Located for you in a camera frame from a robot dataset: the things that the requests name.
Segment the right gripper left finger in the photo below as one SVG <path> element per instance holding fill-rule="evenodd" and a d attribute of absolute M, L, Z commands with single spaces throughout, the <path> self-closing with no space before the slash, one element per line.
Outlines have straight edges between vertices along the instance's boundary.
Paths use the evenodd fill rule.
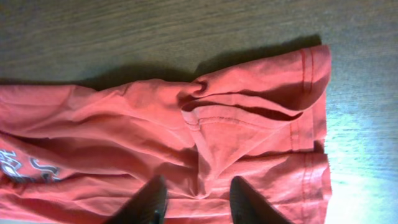
<path fill-rule="evenodd" d="M 104 224 L 164 224 L 167 186 L 162 176 L 151 178 Z"/>

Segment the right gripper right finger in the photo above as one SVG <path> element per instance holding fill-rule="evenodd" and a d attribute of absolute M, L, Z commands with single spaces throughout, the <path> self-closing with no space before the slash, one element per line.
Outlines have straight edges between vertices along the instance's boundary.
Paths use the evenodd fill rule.
<path fill-rule="evenodd" d="M 292 224 L 241 176 L 231 181 L 229 204 L 234 224 Z"/>

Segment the red soccer t-shirt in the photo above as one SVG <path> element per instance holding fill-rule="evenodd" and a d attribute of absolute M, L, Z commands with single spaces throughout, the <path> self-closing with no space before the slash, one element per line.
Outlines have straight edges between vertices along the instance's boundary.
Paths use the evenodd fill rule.
<path fill-rule="evenodd" d="M 155 175 L 167 223 L 231 223 L 245 178 L 294 223 L 323 223 L 331 52 L 325 45 L 192 82 L 1 87 L 1 218 L 101 223 Z"/>

